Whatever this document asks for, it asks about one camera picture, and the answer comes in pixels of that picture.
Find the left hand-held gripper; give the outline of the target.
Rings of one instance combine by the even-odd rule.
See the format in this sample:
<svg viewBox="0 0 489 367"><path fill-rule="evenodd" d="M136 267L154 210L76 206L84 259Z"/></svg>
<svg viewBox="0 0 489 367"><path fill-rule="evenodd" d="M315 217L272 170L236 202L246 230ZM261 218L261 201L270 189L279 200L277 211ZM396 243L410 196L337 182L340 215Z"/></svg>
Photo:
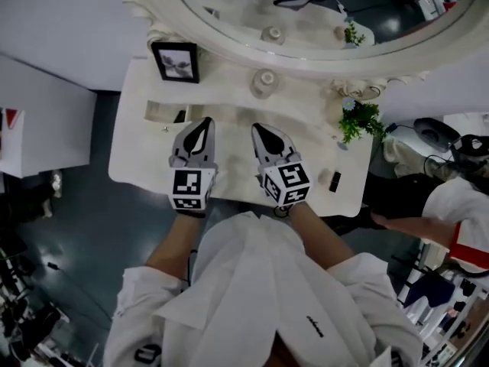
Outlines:
<svg viewBox="0 0 489 367"><path fill-rule="evenodd" d="M192 122L175 137L169 158L173 182L168 193L175 210L206 209L218 173L214 155L215 123L210 117Z"/></svg>

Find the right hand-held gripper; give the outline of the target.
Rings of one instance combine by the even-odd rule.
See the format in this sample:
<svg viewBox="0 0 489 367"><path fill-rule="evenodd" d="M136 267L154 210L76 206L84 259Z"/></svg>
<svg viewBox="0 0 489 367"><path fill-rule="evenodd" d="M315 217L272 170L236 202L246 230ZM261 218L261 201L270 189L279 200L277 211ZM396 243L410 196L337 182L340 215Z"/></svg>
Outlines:
<svg viewBox="0 0 489 367"><path fill-rule="evenodd" d="M291 138L271 125L254 123L251 138L261 189L276 206L293 206L306 200L313 187L307 164Z"/></svg>

